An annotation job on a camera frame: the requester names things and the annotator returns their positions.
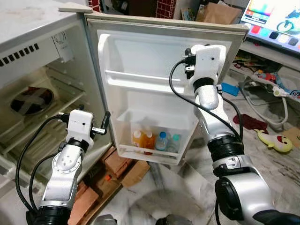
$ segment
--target open fridge door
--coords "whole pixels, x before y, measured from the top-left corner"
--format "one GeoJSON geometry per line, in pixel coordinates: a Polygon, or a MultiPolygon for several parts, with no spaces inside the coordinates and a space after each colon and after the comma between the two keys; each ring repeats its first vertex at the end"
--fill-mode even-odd
{"type": "MultiPolygon", "coordinates": [[[[113,138],[122,157],[176,165],[189,147],[198,119],[194,107],[175,96],[169,74],[185,49],[193,45],[224,45],[224,78],[248,29],[146,17],[105,14],[86,15],[96,64],[100,71],[106,107],[111,112],[113,138]],[[180,135],[177,151],[136,147],[134,131],[180,135]]],[[[173,76],[175,89],[194,99],[184,67],[173,76]]]]}

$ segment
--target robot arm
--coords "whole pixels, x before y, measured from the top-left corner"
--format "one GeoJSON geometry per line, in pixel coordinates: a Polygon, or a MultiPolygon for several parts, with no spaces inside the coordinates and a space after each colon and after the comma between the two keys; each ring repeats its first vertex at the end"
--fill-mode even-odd
{"type": "Polygon", "coordinates": [[[109,117],[110,113],[106,112],[101,128],[95,128],[92,113],[73,110],[67,116],[67,143],[60,147],[61,151],[52,161],[52,175],[38,208],[35,225],[68,224],[84,154],[92,148],[95,134],[106,134],[109,117]]]}
{"type": "MultiPolygon", "coordinates": [[[[226,48],[221,45],[194,45],[186,50],[184,62],[189,85],[194,87],[195,102],[230,123],[218,93],[220,87],[216,88],[225,54],[226,48]]],[[[213,172],[219,177],[215,191],[222,213],[245,225],[280,224],[278,218],[283,219],[281,224],[297,224],[298,216],[275,210],[270,189],[250,157],[244,154],[241,139],[205,110],[195,108],[195,115],[211,153],[213,172]]]]}

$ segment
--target red tile wall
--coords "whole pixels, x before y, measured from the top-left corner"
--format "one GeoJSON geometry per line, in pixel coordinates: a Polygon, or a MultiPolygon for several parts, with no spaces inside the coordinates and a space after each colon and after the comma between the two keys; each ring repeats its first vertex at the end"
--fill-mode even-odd
{"type": "Polygon", "coordinates": [[[156,8],[157,18],[173,19],[176,0],[158,0],[156,8]]]}
{"type": "Polygon", "coordinates": [[[94,11],[101,12],[100,0],[89,0],[89,7],[92,7],[94,11]]]}

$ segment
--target white bottle cap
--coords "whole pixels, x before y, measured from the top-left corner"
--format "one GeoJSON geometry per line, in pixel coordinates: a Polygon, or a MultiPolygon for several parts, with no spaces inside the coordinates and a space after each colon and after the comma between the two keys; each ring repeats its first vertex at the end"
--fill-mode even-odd
{"type": "Polygon", "coordinates": [[[142,133],[139,130],[133,132],[133,136],[136,137],[136,138],[140,138],[141,135],[142,135],[142,133]]]}
{"type": "Polygon", "coordinates": [[[153,134],[152,134],[151,131],[147,131],[147,132],[146,132],[146,136],[147,136],[148,138],[151,138],[151,137],[153,136],[153,134]]]}

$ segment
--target tv screen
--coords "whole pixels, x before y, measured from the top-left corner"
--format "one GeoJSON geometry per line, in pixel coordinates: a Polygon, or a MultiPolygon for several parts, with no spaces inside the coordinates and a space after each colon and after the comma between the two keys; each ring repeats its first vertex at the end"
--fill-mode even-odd
{"type": "Polygon", "coordinates": [[[300,0],[250,0],[240,22],[250,38],[300,54],[300,0]]]}

